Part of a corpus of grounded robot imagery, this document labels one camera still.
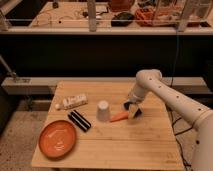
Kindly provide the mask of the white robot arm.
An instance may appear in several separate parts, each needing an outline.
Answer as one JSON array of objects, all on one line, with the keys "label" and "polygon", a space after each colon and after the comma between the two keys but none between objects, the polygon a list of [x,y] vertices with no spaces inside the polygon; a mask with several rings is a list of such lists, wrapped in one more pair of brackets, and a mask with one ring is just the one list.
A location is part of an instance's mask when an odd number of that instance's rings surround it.
[{"label": "white robot arm", "polygon": [[151,91],[180,114],[197,131],[191,170],[213,171],[213,109],[170,88],[161,79],[162,74],[157,69],[140,70],[128,99],[141,103]]}]

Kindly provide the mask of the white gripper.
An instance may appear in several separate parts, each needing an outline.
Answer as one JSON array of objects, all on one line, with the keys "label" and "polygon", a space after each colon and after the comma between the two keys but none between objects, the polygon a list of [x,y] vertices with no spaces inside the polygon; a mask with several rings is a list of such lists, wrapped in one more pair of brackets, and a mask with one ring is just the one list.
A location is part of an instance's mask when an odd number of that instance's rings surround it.
[{"label": "white gripper", "polygon": [[130,92],[129,95],[129,101],[125,102],[123,104],[123,107],[125,110],[129,110],[129,118],[133,119],[142,114],[141,109],[139,108],[139,104],[142,103],[143,99],[136,96],[134,93]]}]

